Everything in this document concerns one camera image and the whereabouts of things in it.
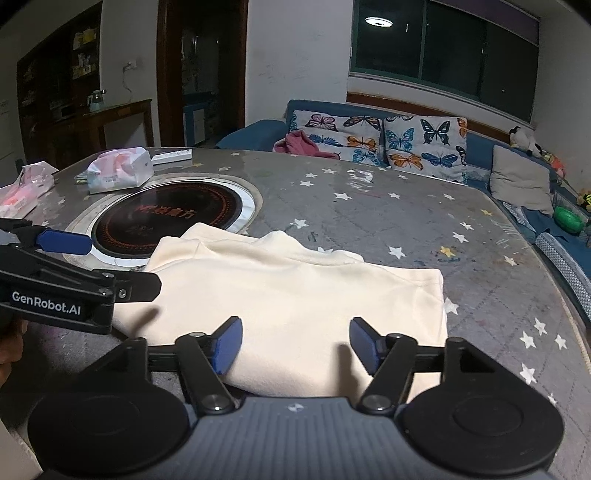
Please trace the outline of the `person left hand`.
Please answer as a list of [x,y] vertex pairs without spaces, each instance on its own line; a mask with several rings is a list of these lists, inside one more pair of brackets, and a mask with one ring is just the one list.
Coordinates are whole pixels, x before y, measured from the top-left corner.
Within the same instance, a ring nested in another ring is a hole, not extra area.
[[1,338],[0,343],[0,386],[3,386],[12,372],[12,364],[22,358],[28,322],[18,320],[10,334]]

